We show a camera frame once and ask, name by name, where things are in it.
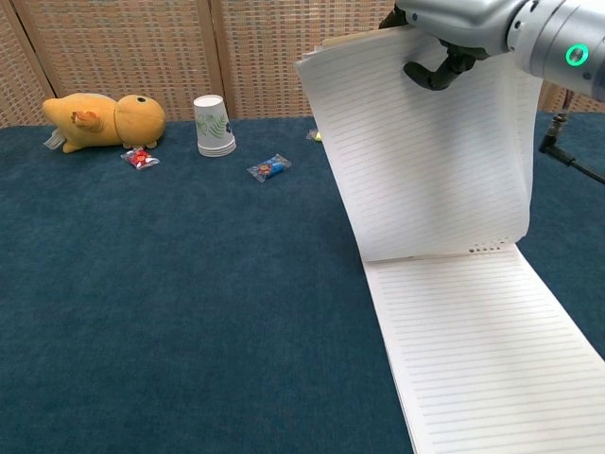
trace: paper cup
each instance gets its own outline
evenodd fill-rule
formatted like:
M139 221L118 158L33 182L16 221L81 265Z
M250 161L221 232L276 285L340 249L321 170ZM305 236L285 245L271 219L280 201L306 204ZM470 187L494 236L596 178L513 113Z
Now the paper cup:
M225 156L235 149L225 101L218 95L200 96L193 101L198 130L198 150L204 156Z

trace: wicker screen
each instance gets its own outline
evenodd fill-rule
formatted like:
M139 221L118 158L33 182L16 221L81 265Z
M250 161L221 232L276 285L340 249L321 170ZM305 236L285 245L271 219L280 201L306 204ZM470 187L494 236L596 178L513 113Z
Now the wicker screen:
M50 85L9 2L0 4L0 128L44 124Z
M539 110L557 112L565 98L565 90L553 83L545 82L540 97ZM597 102L588 96L575 95L570 107L571 112L605 113L605 103Z
M222 95L207 0L15 2L58 96L142 94L169 120L193 99Z
M212 0L237 117L309 115L294 62L326 38L378 28L393 0Z

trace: table surface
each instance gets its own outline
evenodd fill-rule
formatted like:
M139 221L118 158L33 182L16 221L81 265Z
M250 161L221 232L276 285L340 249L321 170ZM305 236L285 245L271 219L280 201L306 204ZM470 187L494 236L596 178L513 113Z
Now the table surface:
M562 139L601 172L604 119ZM313 127L235 120L237 150L208 159L170 123L141 172L0 131L0 452L412 452ZM255 181L276 153L293 167ZM604 355L605 186L535 158L520 249Z

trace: yellow plush toy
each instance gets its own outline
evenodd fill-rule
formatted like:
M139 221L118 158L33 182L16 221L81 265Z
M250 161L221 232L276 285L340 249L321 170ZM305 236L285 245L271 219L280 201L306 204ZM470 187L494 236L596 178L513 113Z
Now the yellow plush toy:
M165 131L162 106L147 96L110 97L75 93L47 99L43 113L57 128L44 143L71 153L88 147L123 145L124 148L155 148Z

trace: lined paper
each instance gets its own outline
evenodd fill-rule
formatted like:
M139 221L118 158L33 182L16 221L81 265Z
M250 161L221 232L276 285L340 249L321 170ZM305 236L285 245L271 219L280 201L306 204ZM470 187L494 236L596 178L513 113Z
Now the lined paper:
M605 363L515 246L365 269L417 453L605 452Z
M444 92L412 27L297 63L364 262L418 454L601 454L605 362L516 248L542 81L509 56Z
M437 67L444 56L410 27L297 64L364 260L468 252L527 232L528 106L535 113L540 81L507 57L439 93L402 75L407 60Z

